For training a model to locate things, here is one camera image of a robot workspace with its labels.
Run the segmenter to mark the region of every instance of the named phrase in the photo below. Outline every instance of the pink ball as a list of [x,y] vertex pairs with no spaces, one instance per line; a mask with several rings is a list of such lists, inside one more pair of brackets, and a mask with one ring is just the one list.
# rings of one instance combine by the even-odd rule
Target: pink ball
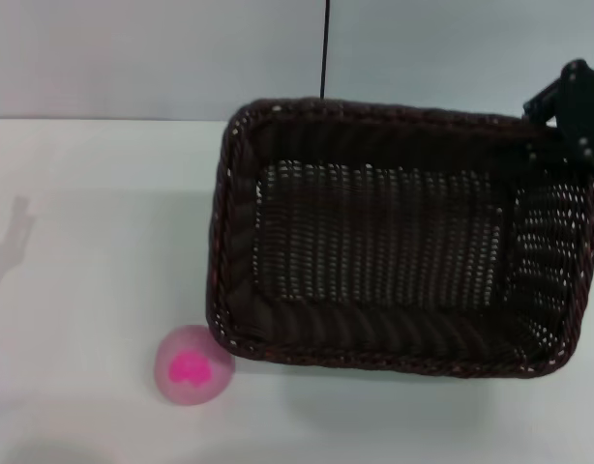
[[194,405],[219,395],[230,383],[235,361],[204,326],[182,326],[160,343],[155,382],[170,401]]

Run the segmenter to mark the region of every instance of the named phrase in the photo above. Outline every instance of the wicker basket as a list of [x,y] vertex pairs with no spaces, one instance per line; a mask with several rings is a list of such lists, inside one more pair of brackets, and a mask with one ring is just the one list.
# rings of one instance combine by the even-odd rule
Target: wicker basket
[[207,319],[234,355],[455,377],[570,359],[594,170],[527,121],[257,101],[223,138]]

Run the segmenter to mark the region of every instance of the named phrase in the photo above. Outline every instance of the white wall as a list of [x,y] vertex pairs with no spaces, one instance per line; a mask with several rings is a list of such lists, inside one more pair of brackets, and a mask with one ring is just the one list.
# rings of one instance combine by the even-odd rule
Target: white wall
[[318,93],[319,0],[0,0],[0,117],[227,118]]
[[327,95],[520,114],[578,57],[594,67],[594,0],[341,0]]

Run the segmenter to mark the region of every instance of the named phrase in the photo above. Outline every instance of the black cable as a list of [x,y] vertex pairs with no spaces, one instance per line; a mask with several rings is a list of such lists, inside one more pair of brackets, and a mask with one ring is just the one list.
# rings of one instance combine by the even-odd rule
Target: black cable
[[323,32],[323,60],[320,64],[320,97],[325,98],[325,78],[327,77],[327,43],[329,42],[329,11],[331,0],[325,0],[325,31]]

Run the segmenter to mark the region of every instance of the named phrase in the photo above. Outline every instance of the white tabletop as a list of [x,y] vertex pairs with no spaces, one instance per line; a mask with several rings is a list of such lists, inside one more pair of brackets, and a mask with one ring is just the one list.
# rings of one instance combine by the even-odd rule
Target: white tabletop
[[0,464],[594,463],[594,284],[542,379],[237,362],[220,397],[155,391],[204,324],[221,123],[0,121]]

